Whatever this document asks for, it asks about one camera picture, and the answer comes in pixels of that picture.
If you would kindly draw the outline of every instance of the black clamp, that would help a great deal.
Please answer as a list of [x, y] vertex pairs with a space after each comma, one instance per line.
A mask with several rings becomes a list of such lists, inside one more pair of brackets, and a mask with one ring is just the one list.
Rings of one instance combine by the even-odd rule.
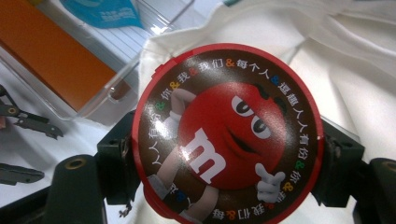
[[[125, 115], [97, 144], [95, 156], [77, 155], [56, 166], [43, 224], [106, 223], [103, 199], [125, 205], [119, 215], [128, 215], [140, 185], [131, 150], [133, 119], [133, 112]], [[87, 209], [76, 210], [81, 204]]]
[[0, 116], [17, 118], [15, 125], [44, 133], [54, 139], [57, 139], [58, 136], [64, 136], [58, 127], [49, 124], [49, 119], [21, 110], [1, 84], [0, 97], [6, 97], [10, 102], [10, 105], [6, 105], [0, 100]]
[[14, 186], [17, 183], [30, 184], [43, 177], [44, 173], [41, 171], [0, 163], [0, 184]]
[[396, 220], [396, 161], [362, 161], [364, 146], [345, 130], [323, 120], [325, 150], [318, 181], [311, 191], [327, 207], [346, 207], [357, 201], [355, 224], [394, 223]]

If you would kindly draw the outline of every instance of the white glove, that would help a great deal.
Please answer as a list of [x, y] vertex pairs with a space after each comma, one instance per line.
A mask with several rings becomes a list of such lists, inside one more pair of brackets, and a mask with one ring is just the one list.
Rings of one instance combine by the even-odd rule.
[[167, 189], [165, 187], [165, 185], [157, 175], [148, 176], [148, 182], [157, 193], [158, 197], [161, 198], [161, 200], [163, 200], [170, 191], [170, 189]]
[[165, 139], [173, 139], [177, 137], [178, 124], [180, 123], [181, 116], [174, 112], [169, 112], [169, 117], [163, 121], [161, 135]]
[[285, 179], [285, 173], [270, 175], [261, 163], [256, 164], [256, 174], [262, 178], [257, 184], [257, 199], [266, 203], [275, 203], [280, 192], [280, 183]]

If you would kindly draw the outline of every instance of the black holder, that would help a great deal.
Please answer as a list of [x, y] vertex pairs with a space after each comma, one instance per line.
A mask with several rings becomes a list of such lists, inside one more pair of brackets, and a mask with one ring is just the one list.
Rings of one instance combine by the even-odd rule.
[[[134, 112], [128, 113], [97, 145], [98, 153], [75, 156], [58, 164], [50, 190], [35, 199], [42, 204], [43, 223], [106, 223], [104, 198], [108, 204], [125, 204], [126, 216], [130, 201], [140, 184], [134, 166], [131, 124]], [[346, 207], [350, 196], [357, 200], [354, 221], [357, 224], [394, 223], [396, 220], [396, 161], [361, 160], [364, 147], [330, 123], [323, 120], [325, 148], [318, 181], [312, 190], [318, 204]], [[3, 220], [15, 220], [13, 211], [21, 211], [23, 200], [0, 210]]]

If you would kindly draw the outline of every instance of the metal clip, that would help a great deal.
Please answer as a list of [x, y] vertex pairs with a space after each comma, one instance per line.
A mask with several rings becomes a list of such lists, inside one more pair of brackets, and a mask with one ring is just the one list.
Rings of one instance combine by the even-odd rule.
[[14, 102], [12, 97], [8, 94], [6, 88], [0, 84], [0, 97], [3, 96], [9, 100], [11, 105], [5, 105], [0, 100], [0, 116], [17, 118], [18, 121], [15, 123], [15, 125], [24, 129], [31, 129], [37, 132], [45, 133], [46, 136], [52, 137], [54, 139], [57, 139], [58, 136], [64, 136], [58, 127], [49, 124], [49, 119], [21, 110]]
[[0, 163], [0, 184], [30, 184], [42, 179], [43, 177], [44, 173], [41, 171]]

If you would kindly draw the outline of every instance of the red badge rim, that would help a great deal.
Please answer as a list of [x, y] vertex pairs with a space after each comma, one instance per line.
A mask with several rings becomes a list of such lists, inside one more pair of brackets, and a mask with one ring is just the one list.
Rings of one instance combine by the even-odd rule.
[[[300, 77], [287, 64], [283, 63], [277, 57], [275, 57], [261, 49], [256, 49], [251, 46], [234, 44], [234, 43], [211, 44], [211, 45], [201, 46], [196, 49], [191, 49], [185, 53], [182, 53], [181, 55], [179, 55], [175, 58], [170, 59], [165, 64], [160, 65], [156, 69], [155, 73], [152, 75], [152, 80], [147, 85], [141, 98], [139, 99], [137, 107], [136, 107], [135, 115], [134, 115], [134, 123], [133, 123], [133, 127], [132, 127], [132, 151], [134, 154], [134, 162], [135, 162], [137, 172], [142, 180], [143, 185], [150, 186], [150, 184], [147, 180], [147, 176], [143, 169], [142, 161], [140, 160], [140, 152], [139, 152], [139, 144], [138, 144], [140, 118], [141, 118], [141, 114], [144, 110], [144, 105], [146, 104], [146, 101], [149, 98], [149, 94], [154, 89], [154, 87], [157, 85], [157, 83], [161, 80], [161, 78], [164, 75], [166, 75], [167, 72], [170, 69], [172, 69], [174, 66], [178, 65], [179, 63], [184, 62], [185, 60], [187, 60], [188, 58], [190, 58], [192, 56], [198, 55], [203, 52], [211, 51], [211, 50], [217, 50], [217, 49], [236, 49], [236, 50], [247, 51], [249, 53], [259, 55], [259, 56], [271, 61], [275, 65], [279, 66], [300, 87], [300, 89], [304, 93], [306, 100], [309, 103], [312, 113], [314, 115], [313, 120], [314, 120], [314, 122], [316, 124], [316, 128], [317, 128], [317, 138], [318, 138], [317, 153], [318, 153], [318, 155], [316, 157], [313, 171], [311, 172], [309, 181], [305, 184], [304, 190], [297, 197], [297, 199], [292, 204], [290, 204], [290, 206], [287, 209], [285, 209], [282, 213], [280, 213], [278, 216], [276, 216], [268, 221], [268, 223], [278, 223], [281, 220], [288, 217], [292, 212], [294, 212], [298, 208], [298, 206], [300, 206], [300, 204], [304, 201], [306, 196], [311, 192], [312, 188], [315, 186], [317, 179], [318, 179], [319, 172], [320, 172], [321, 164], [322, 164], [323, 148], [324, 148], [324, 133], [323, 133], [323, 127], [322, 127], [320, 114], [318, 112], [318, 107], [317, 107], [317, 105], [314, 101], [314, 98], [313, 98], [312, 94], [310, 93], [309, 89], [305, 86], [305, 84], [300, 79]], [[181, 217], [180, 214], [177, 214], [176, 212], [172, 211], [170, 208], [167, 207], [167, 205], [157, 196], [157, 194], [155, 193], [155, 191], [153, 190], [152, 187], [145, 188], [144, 194], [145, 194], [146, 200], [148, 201], [148, 204], [160, 216], [172, 218], [179, 222], [186, 222], [186, 219]]]

